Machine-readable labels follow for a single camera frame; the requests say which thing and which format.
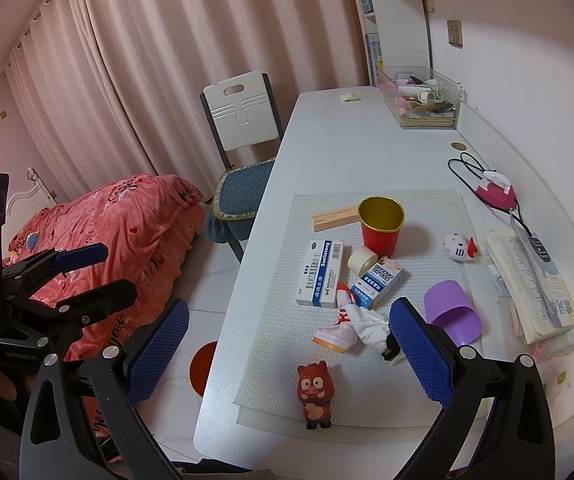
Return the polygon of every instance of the blue and white medicine box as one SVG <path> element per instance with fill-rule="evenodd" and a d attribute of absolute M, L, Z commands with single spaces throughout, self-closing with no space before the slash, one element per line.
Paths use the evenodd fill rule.
<path fill-rule="evenodd" d="M 389 258 L 379 259 L 352 285 L 356 304 L 365 308 L 374 307 L 391 290 L 402 270 L 401 266 Z"/>
<path fill-rule="evenodd" d="M 296 291 L 300 305 L 336 307 L 336 286 L 343 260 L 344 242 L 310 240 Z"/>

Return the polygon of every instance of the pink wall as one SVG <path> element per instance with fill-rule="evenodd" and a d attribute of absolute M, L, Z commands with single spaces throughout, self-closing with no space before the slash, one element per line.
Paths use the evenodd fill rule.
<path fill-rule="evenodd" d="M 45 161 L 32 142 L 23 119 L 16 108 L 10 85 L 3 73 L 0 74 L 0 113 L 5 110 L 7 117 L 0 118 L 0 173 L 10 174 L 10 192 L 25 191 L 31 188 L 27 179 L 27 168 L 34 168 L 49 190 L 57 193 L 57 202 L 67 202 L 67 197 L 47 168 Z"/>

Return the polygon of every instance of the metal bolt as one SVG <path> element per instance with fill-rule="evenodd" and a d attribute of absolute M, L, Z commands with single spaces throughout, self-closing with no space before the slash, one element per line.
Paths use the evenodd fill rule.
<path fill-rule="evenodd" d="M 520 364 L 522 364 L 523 366 L 526 366 L 528 368 L 531 368 L 533 366 L 533 359 L 531 357 L 529 357 L 528 355 L 521 355 L 520 356 Z"/>
<path fill-rule="evenodd" d="M 45 366 L 52 366 L 55 365 L 58 362 L 58 355 L 56 354 L 47 354 L 45 356 L 45 359 L 43 359 L 43 363 L 45 363 Z"/>
<path fill-rule="evenodd" d="M 471 348 L 471 346 L 463 346 L 460 348 L 459 352 L 465 359 L 474 359 L 476 357 L 476 351 Z"/>
<path fill-rule="evenodd" d="M 120 348 L 118 348 L 118 346 L 108 346 L 107 348 L 105 348 L 103 350 L 103 357 L 105 359 L 113 359 L 114 357 L 116 357 L 118 354 L 120 354 Z"/>

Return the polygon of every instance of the clear plastic storage box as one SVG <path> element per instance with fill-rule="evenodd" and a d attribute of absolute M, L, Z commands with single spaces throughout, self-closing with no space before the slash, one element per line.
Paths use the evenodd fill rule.
<path fill-rule="evenodd" d="M 462 86 L 424 66 L 378 70 L 385 104 L 403 128 L 455 128 Z"/>

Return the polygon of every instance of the wall switch plate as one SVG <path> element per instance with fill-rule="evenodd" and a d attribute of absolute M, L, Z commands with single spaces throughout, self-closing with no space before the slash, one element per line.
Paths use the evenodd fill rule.
<path fill-rule="evenodd" d="M 462 24 L 460 20 L 447 20 L 449 44 L 462 48 Z"/>

